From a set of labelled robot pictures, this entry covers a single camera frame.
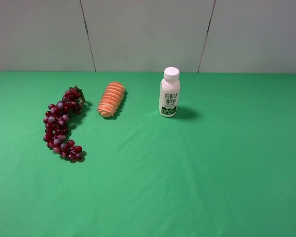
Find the red grape bunch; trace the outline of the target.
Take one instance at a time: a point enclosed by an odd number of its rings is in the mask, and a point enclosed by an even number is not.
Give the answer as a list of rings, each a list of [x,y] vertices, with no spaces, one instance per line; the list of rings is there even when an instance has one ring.
[[[82,113],[85,102],[82,89],[78,86],[69,87],[59,102],[48,105],[48,111],[43,119],[45,125],[43,141],[47,148],[71,162],[84,159],[82,146],[69,139],[68,123],[71,117]]]

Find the orange striped bread roll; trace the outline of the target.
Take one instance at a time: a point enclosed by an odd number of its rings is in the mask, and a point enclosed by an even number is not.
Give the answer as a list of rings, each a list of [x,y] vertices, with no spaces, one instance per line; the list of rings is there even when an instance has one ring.
[[[97,106],[99,115],[103,118],[114,116],[124,98],[125,91],[122,83],[117,81],[109,83]]]

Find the white milk bottle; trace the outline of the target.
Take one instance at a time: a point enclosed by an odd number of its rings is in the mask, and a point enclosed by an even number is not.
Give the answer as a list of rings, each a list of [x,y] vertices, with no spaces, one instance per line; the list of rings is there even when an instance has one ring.
[[[163,117],[172,117],[177,111],[180,94],[179,76],[180,71],[175,67],[164,70],[159,95],[159,112]]]

